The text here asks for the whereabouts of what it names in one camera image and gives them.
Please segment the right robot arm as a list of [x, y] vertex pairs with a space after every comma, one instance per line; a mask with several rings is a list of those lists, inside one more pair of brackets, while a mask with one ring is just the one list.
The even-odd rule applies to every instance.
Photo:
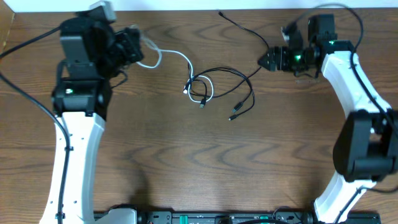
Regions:
[[335, 173], [313, 203], [306, 223], [344, 223], [353, 205], [388, 175], [397, 173], [397, 111], [380, 97], [360, 66], [357, 47], [340, 40], [332, 14], [308, 19], [308, 46], [295, 21], [281, 28], [285, 46], [257, 61], [269, 71], [316, 69], [333, 87], [345, 123], [333, 147]]

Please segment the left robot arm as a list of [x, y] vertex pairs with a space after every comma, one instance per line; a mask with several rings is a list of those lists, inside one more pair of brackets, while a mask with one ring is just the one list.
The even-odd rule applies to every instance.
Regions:
[[110, 80], [143, 59], [140, 33], [113, 31], [112, 12], [77, 13], [60, 25], [65, 54], [52, 92], [56, 148], [41, 223], [96, 223], [93, 189], [98, 148], [113, 88]]

